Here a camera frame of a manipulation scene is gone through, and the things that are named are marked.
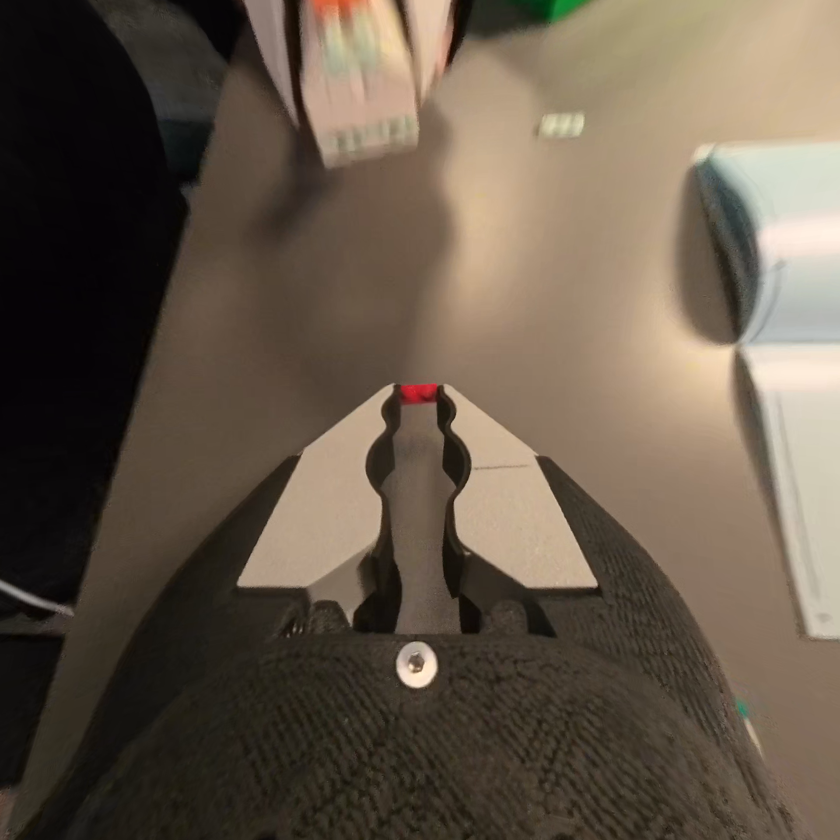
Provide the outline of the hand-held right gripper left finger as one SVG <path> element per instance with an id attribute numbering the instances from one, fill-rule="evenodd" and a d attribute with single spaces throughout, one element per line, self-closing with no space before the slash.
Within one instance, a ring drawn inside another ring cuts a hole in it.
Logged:
<path id="1" fill-rule="evenodd" d="M 240 591 L 334 602 L 356 629 L 396 630 L 403 588 L 383 485 L 395 468 L 401 411 L 399 386 L 389 384 L 300 452 Z"/>

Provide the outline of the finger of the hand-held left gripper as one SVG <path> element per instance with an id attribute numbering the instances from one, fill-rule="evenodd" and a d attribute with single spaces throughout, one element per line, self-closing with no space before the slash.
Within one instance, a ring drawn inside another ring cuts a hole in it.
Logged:
<path id="1" fill-rule="evenodd" d="M 291 124 L 303 130 L 299 1 L 244 1 L 245 13 L 269 78 Z"/>
<path id="2" fill-rule="evenodd" d="M 454 1 L 401 1 L 418 105 L 444 75 L 455 33 Z"/>

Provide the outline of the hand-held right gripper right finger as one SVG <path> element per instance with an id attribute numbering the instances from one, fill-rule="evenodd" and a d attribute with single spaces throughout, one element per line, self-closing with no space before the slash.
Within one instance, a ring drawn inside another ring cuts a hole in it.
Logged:
<path id="1" fill-rule="evenodd" d="M 474 634 L 501 602 L 526 628 L 550 634 L 541 602 L 598 595 L 599 584 L 540 465 L 539 455 L 452 385 L 437 387 L 446 503 L 444 580 L 461 632 Z"/>

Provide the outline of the white lego model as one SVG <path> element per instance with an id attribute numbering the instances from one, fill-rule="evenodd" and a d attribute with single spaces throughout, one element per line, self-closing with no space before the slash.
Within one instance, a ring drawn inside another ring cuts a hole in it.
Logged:
<path id="1" fill-rule="evenodd" d="M 415 148 L 413 63 L 397 4 L 301 2 L 300 24 L 301 97 L 323 165 Z"/>

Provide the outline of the green plastic bin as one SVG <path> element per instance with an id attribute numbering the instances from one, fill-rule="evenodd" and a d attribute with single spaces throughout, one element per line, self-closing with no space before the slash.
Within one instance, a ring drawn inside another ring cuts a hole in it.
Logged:
<path id="1" fill-rule="evenodd" d="M 511 3 L 523 10 L 531 20 L 542 24 L 553 24 L 587 5 L 589 1 L 511 1 Z"/>

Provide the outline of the open light blue instruction booklet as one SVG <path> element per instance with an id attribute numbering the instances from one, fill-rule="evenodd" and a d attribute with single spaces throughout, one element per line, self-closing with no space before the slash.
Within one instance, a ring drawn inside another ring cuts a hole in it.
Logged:
<path id="1" fill-rule="evenodd" d="M 692 171 L 801 632 L 839 638 L 839 142 L 709 143 Z"/>

